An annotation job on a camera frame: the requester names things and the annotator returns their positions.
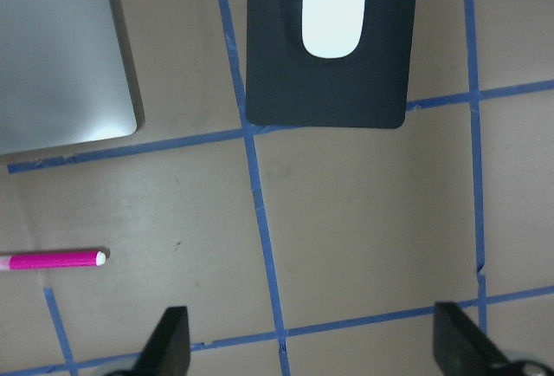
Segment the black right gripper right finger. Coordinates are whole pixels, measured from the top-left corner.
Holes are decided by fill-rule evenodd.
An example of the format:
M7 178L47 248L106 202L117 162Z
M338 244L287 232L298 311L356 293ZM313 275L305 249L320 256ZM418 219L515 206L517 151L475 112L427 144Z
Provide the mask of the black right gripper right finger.
M455 302L437 302L433 356L446 376L519 375L511 362Z

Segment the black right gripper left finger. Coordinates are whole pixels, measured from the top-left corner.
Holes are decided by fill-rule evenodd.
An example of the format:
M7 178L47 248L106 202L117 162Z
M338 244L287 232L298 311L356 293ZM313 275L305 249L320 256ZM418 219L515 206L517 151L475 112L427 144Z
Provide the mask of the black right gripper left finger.
M190 368L190 330L185 306L167 308L132 367L132 375L185 376Z

